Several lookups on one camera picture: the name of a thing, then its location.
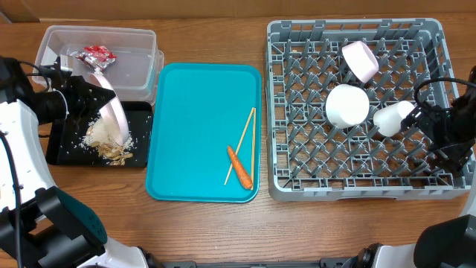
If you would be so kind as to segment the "white plate with food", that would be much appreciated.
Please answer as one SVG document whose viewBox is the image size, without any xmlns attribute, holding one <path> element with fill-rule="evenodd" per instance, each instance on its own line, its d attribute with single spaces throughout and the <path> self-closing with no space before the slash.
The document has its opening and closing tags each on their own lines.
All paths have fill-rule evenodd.
<svg viewBox="0 0 476 268">
<path fill-rule="evenodd" d="M 107 89 L 113 94 L 113 98 L 100 108 L 99 112 L 111 139 L 118 145 L 124 145 L 129 138 L 129 125 L 115 90 L 111 83 L 100 73 L 90 74 L 89 79 L 92 84 Z"/>
</svg>

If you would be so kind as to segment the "red foil wrapper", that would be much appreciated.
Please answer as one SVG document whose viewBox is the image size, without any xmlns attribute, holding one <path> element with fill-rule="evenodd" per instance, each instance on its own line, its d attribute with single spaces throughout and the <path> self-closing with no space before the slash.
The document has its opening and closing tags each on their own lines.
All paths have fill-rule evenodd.
<svg viewBox="0 0 476 268">
<path fill-rule="evenodd" d="M 106 46 L 92 45 L 79 50 L 75 57 L 95 71 L 103 72 L 117 58 Z"/>
</svg>

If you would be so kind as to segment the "white cup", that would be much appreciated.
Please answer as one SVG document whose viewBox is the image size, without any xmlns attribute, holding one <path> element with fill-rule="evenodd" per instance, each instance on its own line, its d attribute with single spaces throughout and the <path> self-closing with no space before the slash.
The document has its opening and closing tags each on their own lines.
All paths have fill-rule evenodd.
<svg viewBox="0 0 476 268">
<path fill-rule="evenodd" d="M 401 122 L 414 110 L 409 101 L 400 101 L 375 112 L 373 123 L 379 128 L 378 132 L 391 137 L 401 130 Z"/>
</svg>

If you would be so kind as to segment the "pale green bowl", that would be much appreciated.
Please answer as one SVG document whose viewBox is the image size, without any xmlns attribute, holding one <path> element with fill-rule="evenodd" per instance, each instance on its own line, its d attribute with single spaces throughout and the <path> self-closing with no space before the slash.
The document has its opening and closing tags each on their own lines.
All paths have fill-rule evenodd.
<svg viewBox="0 0 476 268">
<path fill-rule="evenodd" d="M 331 89 L 325 103 L 327 120 L 339 129 L 363 123 L 369 109 L 370 101 L 366 92 L 347 84 Z"/>
</svg>

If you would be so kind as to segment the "pink bowl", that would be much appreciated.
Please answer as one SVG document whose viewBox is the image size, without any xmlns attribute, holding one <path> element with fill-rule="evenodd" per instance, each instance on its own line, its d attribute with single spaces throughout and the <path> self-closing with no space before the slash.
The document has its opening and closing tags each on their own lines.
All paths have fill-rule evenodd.
<svg viewBox="0 0 476 268">
<path fill-rule="evenodd" d="M 376 57 L 362 41 L 344 46 L 342 54 L 350 71 L 363 83 L 367 83 L 379 70 Z"/>
</svg>

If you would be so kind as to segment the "wooden chopstick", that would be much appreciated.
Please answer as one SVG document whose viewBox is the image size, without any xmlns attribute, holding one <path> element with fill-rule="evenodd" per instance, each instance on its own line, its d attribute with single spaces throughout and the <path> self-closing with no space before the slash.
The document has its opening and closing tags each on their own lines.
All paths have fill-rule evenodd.
<svg viewBox="0 0 476 268">
<path fill-rule="evenodd" d="M 255 144 L 256 144 L 256 108 L 253 107 L 252 150 L 251 150 L 251 186 L 252 187 L 254 187 Z"/>
<path fill-rule="evenodd" d="M 253 117 L 254 110 L 255 110 L 255 107 L 252 107 L 252 108 L 251 108 L 251 111 L 250 111 L 250 113 L 249 113 L 248 119 L 247 119 L 247 121 L 246 121 L 246 123 L 245 123 L 245 126 L 244 126 L 244 128 L 243 128 L 242 135 L 241 135 L 241 137 L 240 137 L 239 143 L 238 143 L 238 145 L 237 145 L 237 148 L 236 148 L 236 151 L 235 151 L 236 154 L 238 154 L 238 152 L 239 152 L 239 150 L 240 150 L 240 148 L 241 148 L 242 141 L 243 141 L 243 139 L 245 138 L 245 134 L 246 134 L 246 131 L 247 131 L 247 129 L 248 129 L 248 125 L 249 125 L 249 123 L 250 123 L 250 121 L 251 121 L 251 119 L 252 119 L 252 117 Z M 231 163 L 230 166 L 229 166 L 229 168 L 228 168 L 228 173 L 227 173 L 227 176 L 226 176 L 224 185 L 227 185 L 227 183 L 228 183 L 228 179 L 229 179 L 229 177 L 230 177 L 230 175 L 231 175 L 232 168 L 233 168 L 233 164 Z"/>
</svg>

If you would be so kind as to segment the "orange carrot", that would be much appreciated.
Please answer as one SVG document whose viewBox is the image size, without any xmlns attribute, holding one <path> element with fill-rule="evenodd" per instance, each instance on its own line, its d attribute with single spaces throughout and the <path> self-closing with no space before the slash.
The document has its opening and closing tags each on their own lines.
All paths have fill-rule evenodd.
<svg viewBox="0 0 476 268">
<path fill-rule="evenodd" d="M 228 156 L 231 160 L 231 165 L 235 170 L 239 182 L 244 189 L 251 190 L 253 186 L 253 182 L 251 180 L 250 175 L 248 174 L 247 170 L 243 167 L 241 161 L 238 159 L 236 153 L 232 149 L 231 146 L 228 146 Z"/>
</svg>

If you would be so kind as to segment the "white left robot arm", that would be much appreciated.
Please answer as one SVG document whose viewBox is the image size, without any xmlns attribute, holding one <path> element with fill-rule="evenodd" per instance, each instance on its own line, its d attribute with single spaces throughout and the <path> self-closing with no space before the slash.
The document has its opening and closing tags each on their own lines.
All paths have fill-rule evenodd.
<svg viewBox="0 0 476 268">
<path fill-rule="evenodd" d="M 110 82 L 72 73 L 69 56 L 36 75 L 46 89 L 35 92 L 20 60 L 1 59 L 1 249 L 20 267 L 155 267 L 143 249 L 110 238 L 100 218 L 58 188 L 39 143 L 38 127 L 79 121 L 99 113 L 126 141 L 126 117 Z"/>
</svg>

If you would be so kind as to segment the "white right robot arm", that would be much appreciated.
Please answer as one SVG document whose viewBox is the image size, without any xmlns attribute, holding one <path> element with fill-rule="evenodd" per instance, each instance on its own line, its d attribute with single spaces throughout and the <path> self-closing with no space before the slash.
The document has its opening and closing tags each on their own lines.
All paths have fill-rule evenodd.
<svg viewBox="0 0 476 268">
<path fill-rule="evenodd" d="M 452 82 L 466 86 L 465 93 L 450 108 L 432 106 L 419 99 L 424 86 Z M 458 173 L 469 161 L 475 145 L 475 69 L 468 80 L 436 77 L 414 87 L 416 108 L 402 122 L 416 125 L 431 140 L 434 165 Z M 458 218 L 426 228 L 416 243 L 402 246 L 369 245 L 342 267 L 469 267 L 475 268 L 475 185 Z"/>
</svg>

